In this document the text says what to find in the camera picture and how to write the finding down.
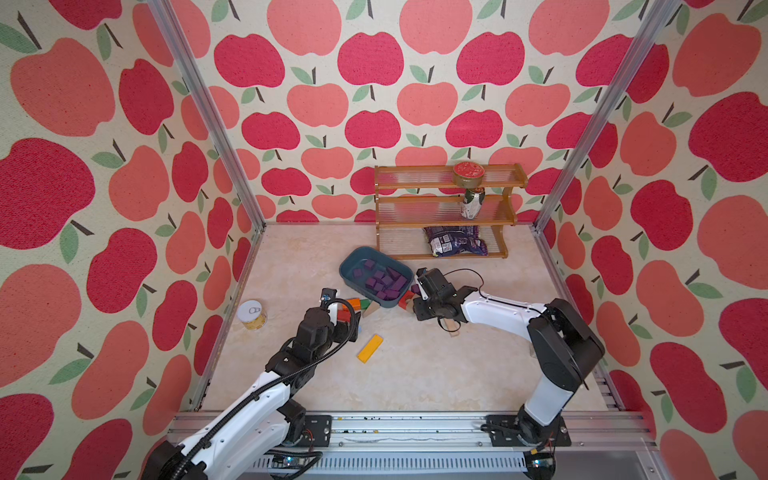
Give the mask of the teal plastic storage bin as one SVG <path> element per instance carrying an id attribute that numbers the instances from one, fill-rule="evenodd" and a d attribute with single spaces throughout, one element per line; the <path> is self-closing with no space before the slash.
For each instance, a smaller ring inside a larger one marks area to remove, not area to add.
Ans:
<path id="1" fill-rule="evenodd" d="M 414 280 L 407 265 L 368 246 L 354 249 L 339 274 L 347 286 L 382 308 L 396 307 Z"/>

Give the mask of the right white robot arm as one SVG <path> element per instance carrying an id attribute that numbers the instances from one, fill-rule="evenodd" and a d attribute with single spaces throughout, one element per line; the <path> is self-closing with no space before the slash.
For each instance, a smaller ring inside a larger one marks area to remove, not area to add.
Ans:
<path id="1" fill-rule="evenodd" d="M 606 353 L 577 309 L 565 299 L 524 303 L 490 296 L 479 287 L 454 287 L 442 271 L 421 268 L 414 300 L 419 321 L 451 319 L 512 333 L 532 346 L 541 378 L 507 430 L 520 443 L 539 447 L 559 432 L 561 414 Z"/>

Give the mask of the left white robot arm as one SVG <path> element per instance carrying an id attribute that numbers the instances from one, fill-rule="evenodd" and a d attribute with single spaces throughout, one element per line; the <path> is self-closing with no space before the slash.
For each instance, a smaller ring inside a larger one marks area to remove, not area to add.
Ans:
<path id="1" fill-rule="evenodd" d="M 254 460 L 306 430 L 306 409 L 294 395 L 317 366 L 356 340 L 360 314 L 345 299 L 308 309 L 265 370 L 237 401 L 179 444 L 159 444 L 143 479 L 236 479 Z"/>

